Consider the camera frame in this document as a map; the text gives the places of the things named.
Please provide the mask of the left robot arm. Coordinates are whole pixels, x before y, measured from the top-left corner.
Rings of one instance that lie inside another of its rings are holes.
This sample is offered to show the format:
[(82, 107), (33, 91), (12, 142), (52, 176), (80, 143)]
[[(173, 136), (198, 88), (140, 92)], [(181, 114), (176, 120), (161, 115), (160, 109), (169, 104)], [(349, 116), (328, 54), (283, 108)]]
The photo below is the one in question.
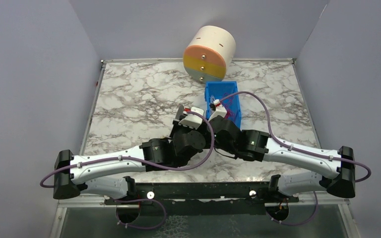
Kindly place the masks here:
[(94, 156), (74, 155), (69, 149), (58, 153), (54, 171), (53, 199), (78, 197), (83, 193), (106, 195), (114, 199), (136, 198), (135, 181), (131, 177), (109, 179), (122, 173), (151, 171), (188, 171), (201, 166), (210, 157), (215, 133), (199, 108), (179, 107), (171, 135), (153, 138), (123, 151)]

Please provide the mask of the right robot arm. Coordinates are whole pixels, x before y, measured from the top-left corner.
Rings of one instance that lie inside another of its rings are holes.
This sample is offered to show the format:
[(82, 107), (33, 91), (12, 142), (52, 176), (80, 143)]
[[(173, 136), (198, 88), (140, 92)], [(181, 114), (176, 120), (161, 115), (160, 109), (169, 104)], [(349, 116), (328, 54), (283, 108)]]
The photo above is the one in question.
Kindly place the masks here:
[(326, 191), (341, 197), (355, 197), (355, 165), (353, 149), (338, 150), (294, 144), (258, 130), (241, 130), (231, 120), (217, 116), (210, 120), (215, 133), (215, 147), (244, 161), (283, 163), (305, 169), (303, 173), (274, 175), (270, 191), (289, 197), (296, 193)]

